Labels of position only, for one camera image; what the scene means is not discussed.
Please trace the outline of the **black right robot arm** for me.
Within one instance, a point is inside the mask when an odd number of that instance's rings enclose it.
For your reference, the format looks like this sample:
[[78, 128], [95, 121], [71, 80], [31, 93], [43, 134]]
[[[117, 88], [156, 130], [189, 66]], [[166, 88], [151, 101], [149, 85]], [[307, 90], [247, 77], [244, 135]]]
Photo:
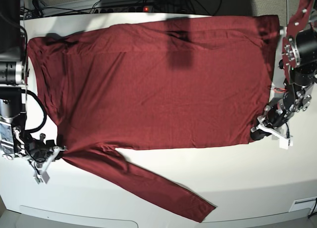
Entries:
[[[53, 140], [39, 139], [33, 133], [42, 129], [47, 112], [35, 93], [28, 90], [27, 32], [19, 20], [0, 16], [0, 154], [7, 160], [26, 160], [34, 171], [37, 183], [48, 183], [47, 169], [66, 150]], [[42, 122], [33, 129], [26, 129], [27, 98], [31, 96], [43, 112]]]

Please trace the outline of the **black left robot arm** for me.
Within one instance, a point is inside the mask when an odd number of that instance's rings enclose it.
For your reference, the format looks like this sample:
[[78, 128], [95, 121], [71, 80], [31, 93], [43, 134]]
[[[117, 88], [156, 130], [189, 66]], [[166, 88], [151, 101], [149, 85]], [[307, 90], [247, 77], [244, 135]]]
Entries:
[[288, 149], [293, 138], [289, 130], [282, 133], [282, 126], [287, 126], [295, 113], [307, 110], [317, 83], [317, 0], [300, 0], [297, 12], [287, 24], [281, 55], [279, 67], [286, 77], [283, 97], [264, 108], [250, 136], [253, 141], [275, 136], [280, 148]]

